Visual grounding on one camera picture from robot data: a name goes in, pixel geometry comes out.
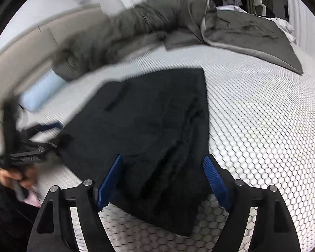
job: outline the honeycomb mesh fabric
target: honeycomb mesh fabric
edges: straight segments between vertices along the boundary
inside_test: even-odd
[[[67,86],[29,122],[64,123],[108,80],[122,80],[171,67],[202,67],[210,113],[210,153],[235,179],[281,192],[303,252],[315,246],[315,82],[280,66],[232,51],[195,46],[170,52],[159,48],[131,61],[104,67]],[[37,137],[44,140],[54,135]],[[40,175],[43,195],[81,181],[57,165]],[[252,208],[240,251],[247,251],[256,208]],[[184,238],[144,223],[109,204],[101,220],[116,251],[210,251],[227,219],[213,195],[198,207],[193,234]],[[87,251],[75,209],[72,219],[79,248]]]

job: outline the light blue object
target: light blue object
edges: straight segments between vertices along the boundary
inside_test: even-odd
[[[53,70],[48,71],[39,80],[25,90],[20,97],[20,104],[26,110],[35,112],[66,84],[66,81]]]

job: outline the gray blanket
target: gray blanket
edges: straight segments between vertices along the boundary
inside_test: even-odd
[[[163,43],[167,49],[209,44],[303,73],[288,39],[273,21],[217,11],[212,0],[147,0],[70,38],[56,54],[53,70],[74,80]]]

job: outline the bed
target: bed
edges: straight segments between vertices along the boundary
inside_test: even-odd
[[[166,51],[160,47],[69,83],[39,112],[27,112],[20,124],[54,120],[67,124],[110,80],[171,67],[202,67],[210,114],[210,153],[235,179],[255,187],[276,185],[293,218],[301,251],[310,251],[315,246],[315,61],[292,46],[302,64],[302,76],[222,48],[192,46]],[[55,135],[48,132],[35,139]],[[60,162],[41,165],[40,170],[42,196],[54,184],[69,188],[81,182]],[[240,251],[248,250],[256,213],[256,208],[251,209]],[[87,251],[75,209],[71,214],[79,248]],[[99,214],[116,251],[210,251],[228,215],[213,195],[208,196],[198,207],[192,236],[185,238],[140,221],[112,204]]]

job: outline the beige headboard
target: beige headboard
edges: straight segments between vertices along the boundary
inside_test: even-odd
[[[0,107],[11,92],[23,90],[51,68],[51,57],[64,40],[106,17],[99,5],[84,6],[53,16],[9,42],[0,51]]]

